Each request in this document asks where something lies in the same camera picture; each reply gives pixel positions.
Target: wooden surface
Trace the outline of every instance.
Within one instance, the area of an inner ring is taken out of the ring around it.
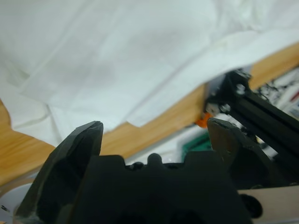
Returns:
[[[282,75],[299,64],[299,43],[254,65],[251,87]],[[141,128],[125,123],[103,136],[101,154],[124,157],[150,146],[199,118],[203,86],[198,87],[163,115]],[[10,128],[9,115],[0,102],[0,185],[42,165],[54,147]]]

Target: orange part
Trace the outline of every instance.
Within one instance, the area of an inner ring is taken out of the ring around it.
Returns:
[[[213,117],[210,113],[205,112],[205,116],[203,119],[199,119],[198,121],[196,121],[195,123],[202,128],[207,128],[207,120],[209,118]]]

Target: white fabric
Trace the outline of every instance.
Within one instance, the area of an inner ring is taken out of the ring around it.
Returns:
[[[92,120],[142,126],[299,41],[298,11],[297,0],[3,0],[0,97],[14,130],[52,145]]]

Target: screw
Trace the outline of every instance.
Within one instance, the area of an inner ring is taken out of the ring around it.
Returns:
[[[237,94],[244,95],[246,87],[242,84],[237,84]]]
[[[221,105],[221,106],[219,107],[219,109],[220,109],[221,112],[223,112],[223,113],[230,112],[230,105],[228,105],[228,104]]]
[[[209,112],[212,115],[216,115],[219,113],[219,107],[217,104],[207,104],[206,105],[206,111]]]

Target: wooden table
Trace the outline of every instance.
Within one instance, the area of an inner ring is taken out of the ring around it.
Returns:
[[[299,64],[299,43],[256,63],[252,68],[251,88],[282,75]],[[129,123],[104,134],[101,154],[129,157],[160,141],[199,118],[204,86],[200,86],[143,127]],[[0,185],[41,166],[54,149],[42,141],[11,130],[9,115],[0,101]]]

